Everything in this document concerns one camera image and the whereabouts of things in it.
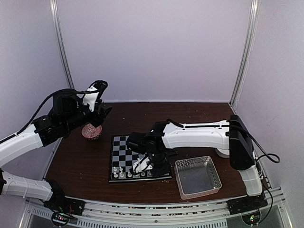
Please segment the black white chessboard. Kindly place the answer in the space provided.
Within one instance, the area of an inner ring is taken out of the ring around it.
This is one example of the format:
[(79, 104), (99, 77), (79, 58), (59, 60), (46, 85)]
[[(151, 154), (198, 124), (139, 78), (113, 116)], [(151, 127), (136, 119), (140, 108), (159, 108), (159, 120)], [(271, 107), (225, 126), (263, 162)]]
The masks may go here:
[[(128, 182), (138, 182), (138, 181), (155, 181), (155, 180), (169, 180), (173, 178), (172, 172), (162, 175), (160, 177), (148, 176), (150, 171), (144, 171), (145, 176), (140, 175), (139, 178), (135, 177), (132, 174), (132, 177), (128, 177), (127, 173), (131, 173), (131, 168), (133, 163), (137, 159), (142, 159), (143, 154), (138, 154), (136, 152), (130, 151), (126, 147), (126, 140), (128, 139), (127, 135), (117, 135), (112, 136), (111, 141), (111, 152), (110, 152), (110, 163), (109, 163), (109, 183), (128, 183)], [(113, 167), (117, 168), (118, 178), (114, 177)], [(123, 168), (124, 177), (120, 177), (119, 167)]]

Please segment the pink plastic basket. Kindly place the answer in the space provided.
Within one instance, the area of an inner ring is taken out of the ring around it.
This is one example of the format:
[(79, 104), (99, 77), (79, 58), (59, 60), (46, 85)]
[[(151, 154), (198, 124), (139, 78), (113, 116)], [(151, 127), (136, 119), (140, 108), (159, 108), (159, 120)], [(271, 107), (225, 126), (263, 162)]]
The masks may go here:
[(174, 171), (182, 200), (215, 194), (222, 188), (210, 156), (177, 160)]

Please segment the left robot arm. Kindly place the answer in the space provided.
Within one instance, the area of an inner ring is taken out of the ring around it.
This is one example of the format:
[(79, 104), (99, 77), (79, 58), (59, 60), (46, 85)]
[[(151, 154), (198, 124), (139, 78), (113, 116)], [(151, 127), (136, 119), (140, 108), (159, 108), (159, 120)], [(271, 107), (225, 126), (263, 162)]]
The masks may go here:
[[(61, 89), (45, 98), (53, 100), (47, 115), (32, 116), (18, 132), (0, 142), (0, 165), (4, 166), (17, 157), (32, 150), (46, 147), (59, 138), (67, 138), (70, 133), (85, 124), (99, 127), (105, 121), (111, 108), (101, 107), (101, 96), (106, 86), (99, 82), (86, 91)], [(32, 180), (0, 171), (0, 193), (41, 200), (47, 207), (64, 211), (68, 200), (59, 184), (54, 180)]]

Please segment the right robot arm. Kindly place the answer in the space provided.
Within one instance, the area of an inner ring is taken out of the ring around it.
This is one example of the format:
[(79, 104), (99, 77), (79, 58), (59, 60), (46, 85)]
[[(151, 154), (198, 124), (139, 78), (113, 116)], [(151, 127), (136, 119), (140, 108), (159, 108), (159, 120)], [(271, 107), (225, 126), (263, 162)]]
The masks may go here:
[(126, 147), (144, 155), (134, 162), (131, 173), (150, 171), (162, 176), (170, 171), (169, 152), (176, 148), (214, 148), (229, 155), (231, 168), (237, 170), (246, 187), (243, 204), (254, 209), (262, 201), (262, 182), (258, 174), (252, 136), (237, 115), (213, 123), (178, 123), (171, 119), (155, 122), (147, 133), (132, 132)]

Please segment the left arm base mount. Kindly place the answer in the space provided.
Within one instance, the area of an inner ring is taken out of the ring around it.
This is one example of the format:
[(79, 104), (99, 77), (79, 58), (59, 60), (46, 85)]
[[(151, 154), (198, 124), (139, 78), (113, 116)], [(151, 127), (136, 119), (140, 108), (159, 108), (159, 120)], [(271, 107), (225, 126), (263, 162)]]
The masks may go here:
[(40, 200), (43, 206), (52, 211), (51, 222), (55, 227), (61, 228), (75, 216), (81, 216), (84, 211), (85, 202), (79, 199), (72, 199), (65, 196), (64, 192), (55, 191), (49, 200)]

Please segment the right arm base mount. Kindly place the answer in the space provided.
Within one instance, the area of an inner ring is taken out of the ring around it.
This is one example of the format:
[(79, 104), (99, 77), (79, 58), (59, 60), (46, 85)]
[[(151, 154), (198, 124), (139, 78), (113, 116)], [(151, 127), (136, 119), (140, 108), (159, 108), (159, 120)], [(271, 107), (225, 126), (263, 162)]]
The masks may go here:
[(260, 209), (268, 205), (265, 194), (259, 196), (245, 196), (227, 201), (230, 215), (240, 214), (243, 223), (256, 226), (262, 220)]

